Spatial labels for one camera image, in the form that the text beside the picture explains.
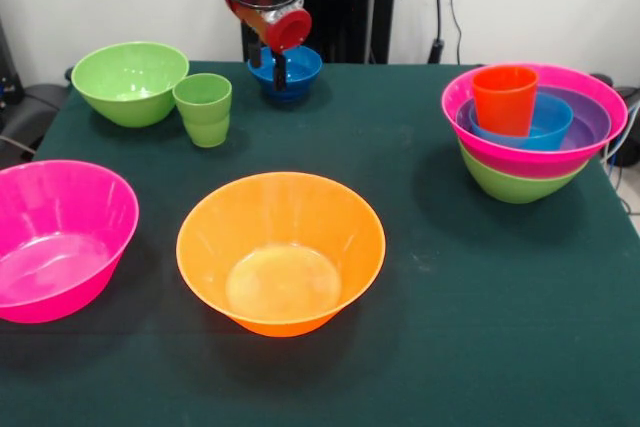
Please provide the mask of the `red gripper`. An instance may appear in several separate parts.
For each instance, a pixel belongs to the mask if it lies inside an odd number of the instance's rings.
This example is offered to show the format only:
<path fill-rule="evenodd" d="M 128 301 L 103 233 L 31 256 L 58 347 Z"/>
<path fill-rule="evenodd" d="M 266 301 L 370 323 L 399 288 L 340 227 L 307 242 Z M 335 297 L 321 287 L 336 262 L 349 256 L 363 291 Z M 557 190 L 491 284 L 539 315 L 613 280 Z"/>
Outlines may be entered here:
<path fill-rule="evenodd" d="M 257 35 L 249 35 L 248 58 L 254 69 L 262 66 L 262 43 L 268 46 L 274 60 L 273 83 L 278 92 L 286 89 L 286 58 L 284 50 L 300 46 L 312 27 L 312 18 L 304 8 L 304 0 L 277 7 L 275 10 L 248 7 L 236 0 L 225 0 L 231 12 Z"/>

